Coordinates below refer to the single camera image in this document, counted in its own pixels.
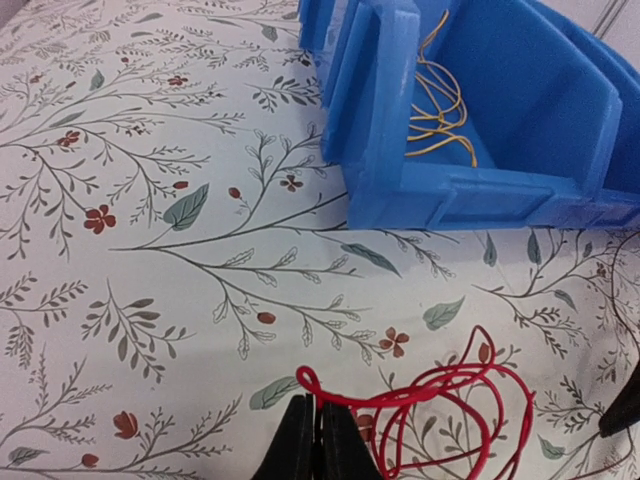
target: leaf print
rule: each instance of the leaf print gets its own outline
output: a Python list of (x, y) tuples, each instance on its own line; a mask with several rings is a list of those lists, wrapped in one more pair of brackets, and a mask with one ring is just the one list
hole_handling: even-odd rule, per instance
[(264, 37), (267, 40), (271, 40), (272, 42), (275, 42), (278, 39), (278, 30), (276, 30), (274, 27), (270, 25), (263, 25), (262, 35), (264, 35)]
[(308, 347), (313, 342), (313, 330), (307, 319), (304, 320), (304, 324), (302, 325), (302, 342), (305, 347)]
[(73, 122), (74, 120), (77, 120), (82, 115), (84, 115), (84, 112), (86, 112), (86, 110), (83, 110), (81, 112), (70, 113), (69, 115), (64, 117), (62, 120), (53, 122), (51, 125), (49, 125), (49, 128), (58, 128), (58, 127), (62, 127), (63, 125), (68, 125), (69, 123)]
[[(97, 307), (91, 307), (91, 308), (99, 308), (104, 306), (101, 304), (101, 302), (97, 302), (97, 303), (99, 303), (100, 305), (98, 305)], [(140, 300), (136, 300), (135, 302), (127, 305), (124, 308), (145, 308), (151, 305), (152, 303), (153, 303), (153, 298), (142, 298)]]
[(270, 287), (274, 288), (278, 286), (278, 280), (273, 275), (270, 275), (266, 272), (256, 271), (256, 276), (258, 277), (258, 280), (260, 280), (265, 285), (269, 285)]
[(207, 18), (207, 20), (209, 20), (210, 22), (219, 23), (221, 25), (229, 25), (230, 27), (240, 27), (240, 25), (238, 25), (237, 23), (230, 22), (229, 20), (224, 20), (222, 18), (209, 17), (209, 18)]
[(150, 13), (149, 15), (146, 15), (146, 16), (142, 17), (140, 20), (138, 20), (135, 23), (144, 23), (144, 22), (148, 22), (148, 21), (151, 21), (151, 20), (157, 20), (158, 18), (162, 18), (162, 16), (163, 15), (161, 13), (157, 13), (157, 12)]
[(273, 268), (286, 267), (296, 260), (297, 255), (298, 249), (296, 247), (292, 247), (280, 260), (276, 262)]
[(538, 435), (538, 438), (540, 439), (540, 447), (542, 448), (542, 454), (545, 458), (548, 458), (549, 460), (559, 460), (564, 456), (564, 447), (556, 447), (540, 435)]
[(333, 301), (331, 302), (331, 305), (329, 305), (328, 310), (333, 310), (334, 308), (338, 308), (340, 305), (342, 305), (343, 301), (344, 301), (344, 295), (342, 294), (338, 295), (336, 298), (333, 299)]
[(239, 253), (235, 257), (230, 258), (222, 264), (223, 267), (237, 267), (238, 265), (244, 265), (253, 257), (255, 249), (250, 248), (242, 253)]
[(127, 358), (127, 346), (128, 341), (127, 336), (125, 335), (120, 339), (120, 342), (118, 343), (118, 358), (121, 362), (124, 362)]
[(229, 312), (229, 302), (225, 299), (220, 305), (213, 310), (213, 323), (220, 323), (227, 318)]
[(569, 295), (564, 290), (555, 290), (553, 292), (553, 296), (562, 300), (564, 303), (569, 305), (576, 312), (578, 311), (578, 309), (576, 308), (576, 304), (573, 303), (573, 298), (571, 298), (571, 295)]
[(238, 342), (238, 355), (242, 360), (249, 358), (249, 351), (251, 350), (251, 344), (249, 343), (249, 335), (247, 332), (242, 332), (242, 338)]
[(527, 241), (527, 255), (529, 256), (529, 261), (531, 263), (535, 263), (536, 265), (540, 265), (542, 263), (540, 244), (538, 243), (538, 237), (536, 236), (535, 230), (531, 230), (531, 235), (529, 235), (529, 240)]
[(89, 0), (87, 3), (85, 3), (84, 5), (82, 5), (79, 10), (82, 10), (83, 8), (87, 8), (90, 5), (93, 5), (94, 3), (96, 3), (98, 0)]
[(289, 392), (300, 388), (295, 377), (287, 376), (258, 390), (249, 400), (251, 410), (267, 410), (284, 398)]
[(387, 258), (384, 255), (374, 252), (373, 250), (365, 247), (360, 243), (350, 243), (350, 244), (343, 243), (340, 246), (340, 248), (347, 253), (352, 253), (359, 257), (365, 258), (369, 260), (371, 263), (373, 263), (375, 266), (384, 268), (385, 270), (393, 272), (399, 277), (401, 277), (396, 267), (394, 267), (393, 264), (389, 260), (387, 260)]
[(424, 312), (422, 318), (427, 324), (427, 328), (436, 331), (451, 322), (460, 311), (464, 299), (465, 297), (462, 297), (457, 302), (439, 303)]
[(589, 242), (584, 246), (584, 252), (582, 252), (582, 258), (590, 257), (591, 252), (593, 252), (593, 243)]
[(164, 213), (162, 219), (170, 224), (176, 232), (186, 230), (198, 218), (209, 195), (209, 184), (202, 185), (198, 190), (186, 197), (182, 197)]
[(422, 427), (422, 434), (421, 434), (422, 443), (424, 443), (424, 440), (427, 437), (427, 434), (431, 431), (431, 429), (433, 428), (433, 426), (436, 424), (437, 421), (438, 421), (438, 417), (431, 416), (425, 422), (424, 426)]
[(498, 260), (498, 252), (489, 233), (487, 233), (487, 246), (485, 247), (482, 260), (486, 265), (489, 265), (490, 267), (495, 267)]
[(18, 466), (23, 463), (30, 462), (31, 460), (38, 458), (43, 453), (49, 453), (46, 450), (38, 450), (37, 448), (30, 447), (18, 447), (9, 453), (10, 465)]
[(366, 363), (368, 366), (371, 366), (371, 360), (372, 360), (372, 356), (371, 356), (371, 352), (369, 351), (369, 349), (362, 347), (360, 349), (360, 356), (362, 357), (362, 361), (364, 363)]
[(91, 87), (89, 88), (89, 90), (98, 90), (99, 88), (102, 88), (102, 85), (104, 85), (104, 75), (102, 75), (102, 72), (100, 70), (96, 70), (96, 73), (91, 79)]
[(331, 337), (331, 346), (338, 351), (342, 348), (342, 339), (335, 333)]
[(157, 318), (160, 317), (160, 314), (158, 312), (136, 312), (133, 313), (131, 315), (129, 315), (129, 318), (133, 318), (133, 317), (140, 317), (143, 320), (156, 320)]

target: red wire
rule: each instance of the red wire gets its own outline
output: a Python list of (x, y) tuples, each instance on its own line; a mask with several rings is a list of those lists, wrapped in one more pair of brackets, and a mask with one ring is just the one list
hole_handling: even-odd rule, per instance
[[(484, 341), (489, 345), (489, 358), (486, 363), (466, 363), (471, 352), (471, 348), (475, 343), (476, 335), (481, 335), (484, 338)], [(349, 398), (322, 390), (318, 376), (310, 367), (303, 366), (298, 368), (296, 378), (302, 387), (316, 397), (318, 409), (322, 409), (324, 402), (331, 402), (337, 405), (350, 407), (354, 412), (357, 412), (360, 408), (376, 410), (373, 416), (371, 428), (371, 450), (374, 461), (385, 480), (394, 480), (401, 472), (406, 470), (444, 465), (464, 458), (477, 456), (475, 463), (471, 467), (469, 477), (467, 477), (468, 480), (476, 480), (484, 470), (489, 460), (491, 446), (500, 436), (505, 420), (505, 408), (502, 396), (500, 395), (500, 391), (496, 385), (487, 378), (487, 375), (492, 372), (497, 372), (502, 374), (504, 377), (509, 377), (514, 380), (522, 390), (526, 400), (526, 408), (522, 419), (516, 451), (509, 458), (509, 461), (502, 468), (498, 476), (495, 477), (495, 480), (501, 480), (505, 477), (507, 472), (509, 473), (506, 478), (508, 480), (513, 480), (518, 469), (518, 465), (520, 464), (522, 452), (527, 444), (533, 427), (534, 394), (529, 391), (524, 381), (515, 372), (503, 365), (497, 365), (495, 360), (496, 349), (493, 340), (483, 327), (477, 325), (471, 332), (471, 338), (469, 339), (469, 343), (467, 344), (459, 363), (433, 368), (419, 375), (408, 387), (384, 392), (369, 399)], [(462, 388), (474, 384), (483, 384), (488, 387), (496, 401), (498, 408), (498, 421), (493, 432), (489, 430), (487, 421), (475, 408), (453, 394)], [(464, 452), (447, 458), (435, 459), (427, 462), (402, 463), (404, 430), (407, 423), (407, 416), (409, 415), (411, 408), (418, 403), (428, 402), (436, 397), (443, 398), (453, 403), (476, 423), (480, 430), (480, 445), (469, 452)], [(395, 409), (395, 411), (393, 411), (386, 425), (382, 428), (380, 441), (377, 443), (376, 440), (380, 415), (382, 411), (386, 409)], [(396, 425), (396, 437), (395, 439), (392, 439), (391, 432)], [(395, 442), (396, 445), (395, 461), (393, 462), (392, 468), (388, 468), (386, 464), (386, 459), (388, 458), (387, 444), (390, 440)]]

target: blue plastic bin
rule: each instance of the blue plastic bin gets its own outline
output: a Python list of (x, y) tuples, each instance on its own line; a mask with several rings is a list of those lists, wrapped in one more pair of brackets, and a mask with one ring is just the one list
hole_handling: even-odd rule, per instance
[(618, 137), (602, 191), (593, 202), (577, 205), (576, 227), (640, 226), (640, 83), (637, 72), (600, 40), (549, 7), (534, 7), (578, 47), (611, 81), (622, 100)]
[[(325, 160), (338, 162), (352, 228), (574, 227), (596, 202), (622, 103), (606, 76), (524, 0), (302, 0), (328, 108)], [(416, 54), (445, 10), (427, 58), (462, 87), (461, 146), (407, 158)]]

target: tabletop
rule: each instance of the tabletop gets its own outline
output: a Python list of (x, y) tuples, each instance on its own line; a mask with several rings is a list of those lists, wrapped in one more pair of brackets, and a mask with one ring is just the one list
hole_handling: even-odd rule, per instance
[[(298, 366), (371, 397), (456, 364), (480, 325), (535, 391), (515, 478), (637, 478), (636, 429), (597, 423), (638, 360), (615, 312), (637, 331), (640, 243), (348, 230), (296, 9), (32, 0), (0, 32), (0, 477), (249, 479)], [(525, 405), (495, 382), (507, 422), (483, 479)], [(495, 418), (486, 389), (458, 395)], [(479, 444), (451, 402), (414, 413), (409, 457)]]

